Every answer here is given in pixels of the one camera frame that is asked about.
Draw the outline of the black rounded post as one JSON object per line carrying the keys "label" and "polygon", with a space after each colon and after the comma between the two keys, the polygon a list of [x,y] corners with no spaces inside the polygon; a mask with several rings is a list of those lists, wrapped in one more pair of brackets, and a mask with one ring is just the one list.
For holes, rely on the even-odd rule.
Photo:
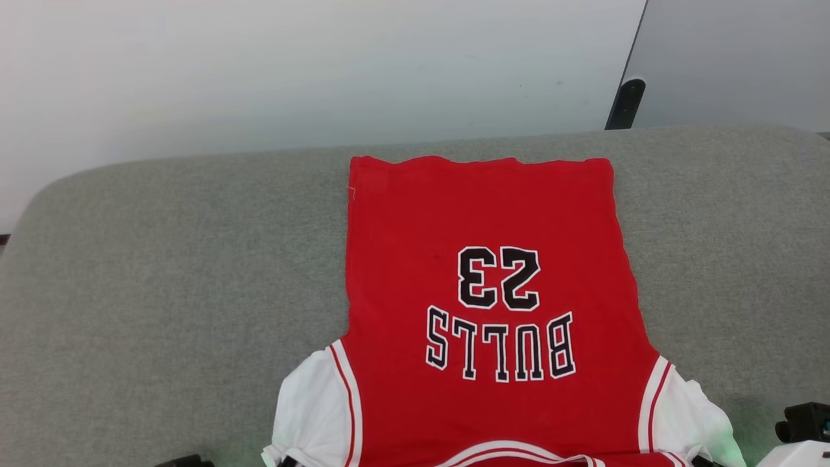
{"label": "black rounded post", "polygon": [[627,80],[619,86],[605,130],[628,130],[634,125],[635,116],[646,90],[646,82],[641,78]]}

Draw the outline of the grey fabric sofa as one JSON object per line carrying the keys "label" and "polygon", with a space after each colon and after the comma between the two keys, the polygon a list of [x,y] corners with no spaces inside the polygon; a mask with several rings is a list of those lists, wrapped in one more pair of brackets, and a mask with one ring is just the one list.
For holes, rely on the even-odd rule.
{"label": "grey fabric sofa", "polygon": [[605,157],[654,346],[745,461],[830,404],[830,136],[665,127],[119,163],[0,257],[0,467],[264,467],[279,384],[345,332],[349,162]]}

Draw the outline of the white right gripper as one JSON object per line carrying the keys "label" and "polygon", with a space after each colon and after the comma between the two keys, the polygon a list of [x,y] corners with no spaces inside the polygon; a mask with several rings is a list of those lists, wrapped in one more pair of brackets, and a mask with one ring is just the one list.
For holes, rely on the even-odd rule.
{"label": "white right gripper", "polygon": [[[691,459],[693,467],[724,467],[703,456]],[[803,441],[774,447],[756,467],[830,467],[830,442]]]}

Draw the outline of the red and white Bulls jersey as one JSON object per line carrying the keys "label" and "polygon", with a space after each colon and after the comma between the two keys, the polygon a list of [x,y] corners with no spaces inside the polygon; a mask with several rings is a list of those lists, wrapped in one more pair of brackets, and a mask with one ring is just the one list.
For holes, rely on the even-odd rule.
{"label": "red and white Bulls jersey", "polygon": [[746,467],[653,348],[606,159],[350,165],[349,328],[279,388],[267,467]]}

